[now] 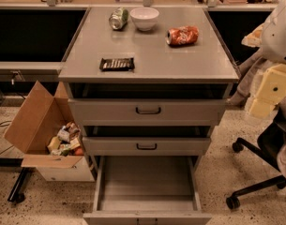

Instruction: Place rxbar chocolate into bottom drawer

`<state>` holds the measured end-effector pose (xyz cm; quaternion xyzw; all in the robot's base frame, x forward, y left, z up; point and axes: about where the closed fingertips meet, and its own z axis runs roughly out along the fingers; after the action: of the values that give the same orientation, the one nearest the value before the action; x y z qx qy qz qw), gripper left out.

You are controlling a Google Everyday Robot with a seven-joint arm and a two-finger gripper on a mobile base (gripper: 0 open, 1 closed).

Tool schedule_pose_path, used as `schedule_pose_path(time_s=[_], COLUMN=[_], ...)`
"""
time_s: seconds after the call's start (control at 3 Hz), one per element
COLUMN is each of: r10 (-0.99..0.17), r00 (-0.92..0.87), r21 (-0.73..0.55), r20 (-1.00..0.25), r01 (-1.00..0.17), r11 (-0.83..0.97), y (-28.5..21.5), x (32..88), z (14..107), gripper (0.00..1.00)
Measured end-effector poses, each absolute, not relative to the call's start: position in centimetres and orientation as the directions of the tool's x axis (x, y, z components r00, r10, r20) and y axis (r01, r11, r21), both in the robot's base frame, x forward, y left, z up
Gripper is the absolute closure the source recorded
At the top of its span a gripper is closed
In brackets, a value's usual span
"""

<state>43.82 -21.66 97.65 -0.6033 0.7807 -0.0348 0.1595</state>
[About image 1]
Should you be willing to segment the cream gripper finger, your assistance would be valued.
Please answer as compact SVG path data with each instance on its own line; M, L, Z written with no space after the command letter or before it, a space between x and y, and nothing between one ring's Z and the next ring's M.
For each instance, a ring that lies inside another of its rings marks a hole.
M248 114L263 119L286 96L286 65L277 64L254 77L248 99Z

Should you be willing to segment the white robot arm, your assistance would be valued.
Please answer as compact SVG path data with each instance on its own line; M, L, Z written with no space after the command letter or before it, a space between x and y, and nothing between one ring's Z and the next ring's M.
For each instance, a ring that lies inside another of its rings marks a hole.
M265 118L286 96L286 0L281 0L263 24L261 52L272 66L254 80L248 114Z

